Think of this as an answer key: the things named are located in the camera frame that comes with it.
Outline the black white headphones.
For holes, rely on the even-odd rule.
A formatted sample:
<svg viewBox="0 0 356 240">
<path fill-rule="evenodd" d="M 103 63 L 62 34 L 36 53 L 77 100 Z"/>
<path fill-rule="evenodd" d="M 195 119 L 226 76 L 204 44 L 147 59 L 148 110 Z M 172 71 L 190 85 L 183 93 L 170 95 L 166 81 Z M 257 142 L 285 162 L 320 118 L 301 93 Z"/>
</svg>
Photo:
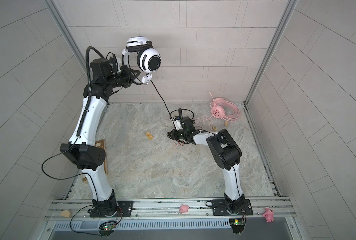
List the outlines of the black white headphones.
<svg viewBox="0 0 356 240">
<path fill-rule="evenodd" d="M 131 53 L 137 53 L 137 64 L 141 71 L 146 73 L 141 80 L 138 76 L 141 74 L 138 70 L 130 68 L 129 59 Z M 126 48 L 122 51 L 122 66 L 130 74 L 132 82 L 136 85 L 147 84 L 152 80 L 152 73 L 156 72 L 161 66 L 161 55 L 154 49 L 152 41 L 145 36 L 129 38 Z"/>
</svg>

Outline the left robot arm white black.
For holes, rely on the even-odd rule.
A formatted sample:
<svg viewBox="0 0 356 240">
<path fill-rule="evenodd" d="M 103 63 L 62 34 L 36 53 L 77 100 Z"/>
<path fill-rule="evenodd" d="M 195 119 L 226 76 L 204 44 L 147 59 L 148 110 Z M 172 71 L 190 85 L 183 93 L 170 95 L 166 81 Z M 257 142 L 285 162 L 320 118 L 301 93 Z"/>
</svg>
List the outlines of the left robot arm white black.
<svg viewBox="0 0 356 240">
<path fill-rule="evenodd" d="M 93 207 L 88 211 L 91 218 L 113 217 L 120 215 L 130 217 L 132 201 L 117 201 L 110 186 L 105 170 L 106 152 L 96 147 L 96 134 L 108 107 L 108 100 L 116 87 L 128 88 L 140 71 L 121 66 L 118 73 L 113 71 L 94 71 L 92 83 L 84 89 L 83 109 L 75 132 L 69 143 L 62 144 L 60 151 L 66 158 L 85 174 L 93 192 Z"/>
</svg>

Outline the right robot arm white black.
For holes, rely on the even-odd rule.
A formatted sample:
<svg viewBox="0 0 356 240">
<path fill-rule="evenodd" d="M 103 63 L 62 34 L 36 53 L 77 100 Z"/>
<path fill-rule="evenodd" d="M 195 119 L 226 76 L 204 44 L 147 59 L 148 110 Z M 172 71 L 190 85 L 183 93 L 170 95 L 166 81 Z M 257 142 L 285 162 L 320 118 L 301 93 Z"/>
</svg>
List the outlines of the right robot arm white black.
<svg viewBox="0 0 356 240">
<path fill-rule="evenodd" d="M 173 119 L 175 129 L 167 135 L 173 141 L 185 144 L 208 146 L 216 164 L 222 169 L 225 182 L 225 206 L 232 214 L 246 214 L 245 197 L 239 179 L 239 164 L 242 152 L 225 129 L 219 132 L 197 130 L 189 117 Z"/>
</svg>

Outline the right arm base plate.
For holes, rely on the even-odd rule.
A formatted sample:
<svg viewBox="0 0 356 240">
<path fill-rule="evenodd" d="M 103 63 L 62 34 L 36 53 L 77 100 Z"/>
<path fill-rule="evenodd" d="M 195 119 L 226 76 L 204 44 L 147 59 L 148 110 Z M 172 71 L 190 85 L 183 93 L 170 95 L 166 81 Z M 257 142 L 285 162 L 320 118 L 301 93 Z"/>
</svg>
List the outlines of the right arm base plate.
<svg viewBox="0 0 356 240">
<path fill-rule="evenodd" d="M 228 204 L 225 199 L 211 200 L 211 208 L 214 216 L 252 216 L 253 210 L 249 199 L 238 200 L 237 207 Z"/>
</svg>

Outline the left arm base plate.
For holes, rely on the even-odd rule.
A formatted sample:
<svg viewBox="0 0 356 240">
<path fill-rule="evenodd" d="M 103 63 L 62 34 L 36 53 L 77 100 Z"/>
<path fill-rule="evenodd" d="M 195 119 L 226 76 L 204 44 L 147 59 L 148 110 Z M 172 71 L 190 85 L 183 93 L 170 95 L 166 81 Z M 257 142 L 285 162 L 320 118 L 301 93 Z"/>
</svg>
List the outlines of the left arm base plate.
<svg viewBox="0 0 356 240">
<path fill-rule="evenodd" d="M 133 201 L 96 201 L 88 210 L 91 218 L 130 217 L 133 210 Z"/>
</svg>

